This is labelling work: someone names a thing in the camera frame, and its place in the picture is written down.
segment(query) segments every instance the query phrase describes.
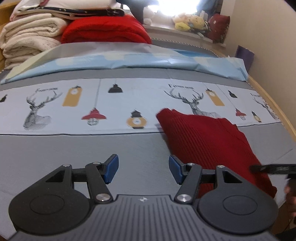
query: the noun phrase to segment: plush toy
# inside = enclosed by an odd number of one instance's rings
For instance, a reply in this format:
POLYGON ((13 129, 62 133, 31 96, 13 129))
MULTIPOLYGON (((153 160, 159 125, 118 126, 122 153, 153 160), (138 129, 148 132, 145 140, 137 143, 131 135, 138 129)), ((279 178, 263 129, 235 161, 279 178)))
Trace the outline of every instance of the plush toy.
POLYGON ((203 20, 203 18, 197 15, 181 13, 177 16, 174 16, 173 21, 175 23, 175 29, 183 32, 199 32, 200 30, 208 30, 206 22, 203 20))
POLYGON ((191 28, 184 22, 175 23, 175 29, 183 32, 189 31, 191 28))
POLYGON ((197 15, 191 15, 191 17, 189 18, 188 25, 191 28, 204 30, 206 24, 205 24, 205 21, 201 17, 199 17, 197 15))
POLYGON ((143 9, 144 24, 151 25, 152 24, 151 19, 153 18, 153 16, 154 16, 154 12, 150 8, 144 7, 144 9, 143 9))

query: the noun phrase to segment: red towel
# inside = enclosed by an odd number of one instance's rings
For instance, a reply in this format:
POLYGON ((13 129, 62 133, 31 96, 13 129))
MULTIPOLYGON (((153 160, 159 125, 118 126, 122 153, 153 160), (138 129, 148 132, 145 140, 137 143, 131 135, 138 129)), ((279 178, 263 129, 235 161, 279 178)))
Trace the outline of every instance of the red towel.
POLYGON ((102 16, 74 20, 64 31, 62 43, 134 42, 151 44, 145 28, 130 15, 102 16))
MULTIPOLYGON (((193 162, 204 169, 225 165, 274 198, 276 187, 268 175, 250 173, 249 166, 260 162, 236 125, 224 118, 184 115, 169 109, 163 109, 156 117, 168 137, 171 152, 183 163, 193 162)), ((212 189, 212 184, 202 184, 199 196, 212 189)))

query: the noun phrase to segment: stack of folded blankets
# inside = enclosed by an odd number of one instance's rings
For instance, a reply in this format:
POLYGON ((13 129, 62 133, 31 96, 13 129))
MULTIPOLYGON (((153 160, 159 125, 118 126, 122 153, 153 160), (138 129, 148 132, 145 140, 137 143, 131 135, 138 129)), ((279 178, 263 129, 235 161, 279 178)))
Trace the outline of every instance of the stack of folded blankets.
POLYGON ((0 33, 5 68, 12 69, 61 42, 151 44, 140 22, 119 7, 116 0, 21 0, 0 33))
POLYGON ((8 23, 0 34, 5 68, 12 69, 28 58, 60 44, 68 23, 50 13, 31 15, 8 23))

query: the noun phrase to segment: yellow plush toy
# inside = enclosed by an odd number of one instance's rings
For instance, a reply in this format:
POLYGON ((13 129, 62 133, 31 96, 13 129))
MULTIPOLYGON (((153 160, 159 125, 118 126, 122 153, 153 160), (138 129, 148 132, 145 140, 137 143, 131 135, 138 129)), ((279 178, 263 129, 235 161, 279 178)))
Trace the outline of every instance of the yellow plush toy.
POLYGON ((174 16, 173 21, 175 23, 175 29, 183 32, 187 32, 191 28, 200 30, 204 30, 206 28, 206 23, 203 18, 197 15, 181 13, 174 16))
POLYGON ((203 18, 197 15, 191 15, 191 17, 189 18, 188 26, 191 28, 203 30, 205 29, 206 24, 203 18))
POLYGON ((186 23, 179 22, 179 23, 175 23, 175 29, 177 29, 179 31, 187 32, 191 28, 186 23))

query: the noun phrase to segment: red pillow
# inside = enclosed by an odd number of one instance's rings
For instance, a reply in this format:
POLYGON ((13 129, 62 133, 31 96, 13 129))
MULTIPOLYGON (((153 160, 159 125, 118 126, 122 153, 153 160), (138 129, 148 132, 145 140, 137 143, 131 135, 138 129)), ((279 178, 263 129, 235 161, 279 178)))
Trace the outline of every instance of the red pillow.
POLYGON ((223 43, 227 34, 227 30, 230 24, 230 16, 214 14, 210 18, 209 25, 210 31, 207 37, 213 40, 213 43, 223 43))

